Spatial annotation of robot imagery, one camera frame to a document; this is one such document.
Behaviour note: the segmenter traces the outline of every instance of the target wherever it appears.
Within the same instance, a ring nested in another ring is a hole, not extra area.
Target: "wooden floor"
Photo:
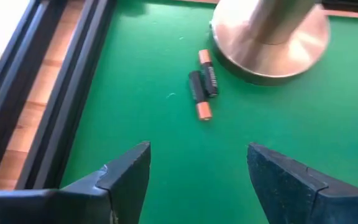
[[[32,140],[44,113],[50,92],[57,78],[64,56],[80,17],[85,0],[68,3],[52,43],[19,118],[14,134],[0,165],[0,189],[12,190],[19,178],[22,166],[31,147]],[[216,0],[192,0],[217,2]],[[358,13],[326,11],[329,15],[358,17]]]

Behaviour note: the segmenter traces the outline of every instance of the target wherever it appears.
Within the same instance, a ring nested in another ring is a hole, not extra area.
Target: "green felt surface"
[[[264,144],[358,186],[358,19],[332,17],[322,60],[282,86],[255,86],[216,60],[220,95],[200,122],[188,87],[211,49],[214,5],[119,0],[62,186],[152,142],[142,224],[267,223],[246,145]]]

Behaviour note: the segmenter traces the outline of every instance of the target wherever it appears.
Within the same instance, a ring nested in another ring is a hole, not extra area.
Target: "battery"
[[[198,118],[202,121],[210,120],[212,118],[212,112],[203,89],[200,71],[190,72],[189,83],[193,98],[196,101]]]
[[[215,97],[218,95],[218,83],[216,82],[215,71],[209,51],[207,49],[200,50],[198,52],[198,57],[200,58],[201,71],[204,76],[204,87],[207,96]]]

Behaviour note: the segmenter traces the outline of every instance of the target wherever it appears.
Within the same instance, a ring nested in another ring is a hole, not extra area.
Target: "round metal base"
[[[329,22],[316,4],[290,39],[262,44],[249,32],[249,20],[260,0],[221,0],[211,28],[221,53],[243,71],[260,77],[287,78],[310,68],[329,42]]]

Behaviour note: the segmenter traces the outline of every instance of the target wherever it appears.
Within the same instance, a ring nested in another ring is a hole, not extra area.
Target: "copper battery top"
[[[200,63],[204,64],[206,62],[211,62],[211,56],[209,55],[209,51],[207,49],[200,50],[198,52],[198,57],[200,58]]]
[[[197,103],[196,107],[200,120],[207,121],[212,118],[212,112],[208,102]]]

